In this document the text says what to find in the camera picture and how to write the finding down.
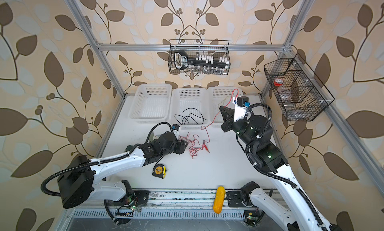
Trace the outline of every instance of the wire mesh basket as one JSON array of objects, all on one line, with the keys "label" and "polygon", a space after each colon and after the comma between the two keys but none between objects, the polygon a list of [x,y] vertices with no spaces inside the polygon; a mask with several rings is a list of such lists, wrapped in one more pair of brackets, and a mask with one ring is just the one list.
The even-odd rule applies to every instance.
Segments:
[{"label": "wire mesh basket", "polygon": [[171,39],[168,67],[171,74],[228,75],[231,66],[229,41]]},{"label": "wire mesh basket", "polygon": [[[265,76],[287,121],[313,121],[334,101],[311,68],[313,77],[305,74],[302,61],[296,54],[264,65]],[[330,95],[324,96],[316,87],[326,89]]]}]

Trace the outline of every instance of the white table surface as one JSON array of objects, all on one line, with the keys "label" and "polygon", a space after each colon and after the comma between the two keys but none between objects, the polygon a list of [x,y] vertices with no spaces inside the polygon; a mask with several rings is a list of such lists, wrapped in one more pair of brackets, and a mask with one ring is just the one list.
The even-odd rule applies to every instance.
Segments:
[{"label": "white table surface", "polygon": [[[258,96],[249,96],[249,100],[252,104],[260,102]],[[145,142],[148,132],[156,124],[140,124],[128,118],[132,101],[133,96],[128,96],[108,140],[103,157],[122,153],[128,145]],[[254,108],[253,112],[265,116],[262,107]],[[152,176],[154,164],[149,164],[119,172],[110,176],[108,180],[128,180],[132,188],[139,189],[216,189],[218,186],[226,189],[240,189],[250,181],[255,181],[262,188],[274,188],[267,177],[258,173],[250,165],[236,142],[236,135],[233,131],[224,133],[217,124],[211,125],[207,130],[210,136],[210,143],[207,144],[210,153],[200,150],[198,156],[192,159],[188,146],[184,154],[172,153],[163,157],[160,163],[164,164],[167,169],[164,179]],[[154,130],[154,134],[160,135],[165,131],[169,131],[169,127],[160,125]],[[183,136],[186,133],[181,131],[180,135]]]}]

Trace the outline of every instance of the red wire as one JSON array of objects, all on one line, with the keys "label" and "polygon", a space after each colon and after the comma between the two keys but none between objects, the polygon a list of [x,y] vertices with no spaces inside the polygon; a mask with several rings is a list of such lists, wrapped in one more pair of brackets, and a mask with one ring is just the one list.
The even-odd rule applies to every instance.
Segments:
[{"label": "red wire", "polygon": [[[232,102],[232,97],[233,97],[233,93],[235,92],[235,90],[237,90],[237,95],[236,95],[236,97],[235,97],[235,100],[237,100],[237,96],[239,95],[239,89],[237,89],[237,88],[235,88],[235,89],[233,89],[233,91],[232,91],[232,94],[231,94],[231,98],[229,99],[229,102],[224,106],[224,107],[226,107],[226,106],[228,106],[231,102]],[[220,113],[220,111],[218,111],[218,113],[215,115],[215,118],[214,118],[214,120],[211,122],[211,124],[209,124],[208,126],[206,126],[206,127],[204,127],[203,125],[201,126],[201,130],[206,130],[209,126],[211,126],[212,125],[212,123],[214,123],[214,121],[215,121],[215,119],[216,119],[216,117],[217,117],[217,115]]]},{"label": "red wire", "polygon": [[[231,94],[231,98],[230,98],[229,102],[225,105],[225,107],[228,106],[228,105],[232,102],[232,97],[233,97],[233,93],[235,92],[235,90],[237,90],[237,95],[236,95],[236,97],[235,97],[235,100],[237,99],[237,97],[238,97],[238,95],[239,95],[239,90],[236,88],[236,89],[233,89],[232,94]],[[210,137],[209,137],[207,128],[208,128],[210,125],[212,125],[212,123],[214,123],[214,121],[215,121],[215,119],[216,119],[216,117],[217,117],[217,115],[218,115],[219,113],[220,113],[220,111],[215,115],[214,120],[213,120],[208,126],[206,126],[206,127],[203,126],[203,125],[201,126],[201,130],[204,130],[204,129],[205,129],[205,131],[207,132],[207,135],[208,135],[208,141],[203,140],[203,144],[200,144],[199,140],[195,137],[195,136],[197,136],[198,138],[200,138],[199,135],[197,135],[197,134],[194,134],[194,135],[192,136],[192,137],[194,138],[193,140],[188,139],[188,137],[189,137],[189,132],[188,132],[188,134],[187,134],[186,137],[180,136],[180,139],[184,139],[184,140],[188,143],[188,145],[192,143],[191,147],[189,148],[189,155],[192,157],[192,159],[193,159],[193,157],[197,156],[197,152],[198,152],[199,150],[203,150],[204,145],[205,145],[206,143],[209,143],[209,142],[210,142]]]}]

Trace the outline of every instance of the ventilation grille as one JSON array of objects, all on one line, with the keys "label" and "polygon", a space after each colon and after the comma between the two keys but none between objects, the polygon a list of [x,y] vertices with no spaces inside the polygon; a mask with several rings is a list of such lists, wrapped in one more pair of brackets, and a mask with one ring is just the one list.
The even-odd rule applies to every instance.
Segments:
[{"label": "ventilation grille", "polygon": [[[102,208],[77,208],[73,214],[74,218],[109,218],[105,209]],[[142,209],[140,213],[134,212],[133,218],[137,219],[225,219],[225,220],[243,220],[243,210],[222,210],[216,214],[212,210],[185,210],[185,209],[162,209],[146,210]]]}]

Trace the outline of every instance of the tape measure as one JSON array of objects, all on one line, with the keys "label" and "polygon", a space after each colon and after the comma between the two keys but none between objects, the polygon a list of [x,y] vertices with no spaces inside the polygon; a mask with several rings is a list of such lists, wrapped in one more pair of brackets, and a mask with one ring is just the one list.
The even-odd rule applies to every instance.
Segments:
[{"label": "tape measure", "polygon": [[158,177],[158,178],[165,178],[166,176],[166,167],[159,163],[153,167],[152,170],[152,176]]}]

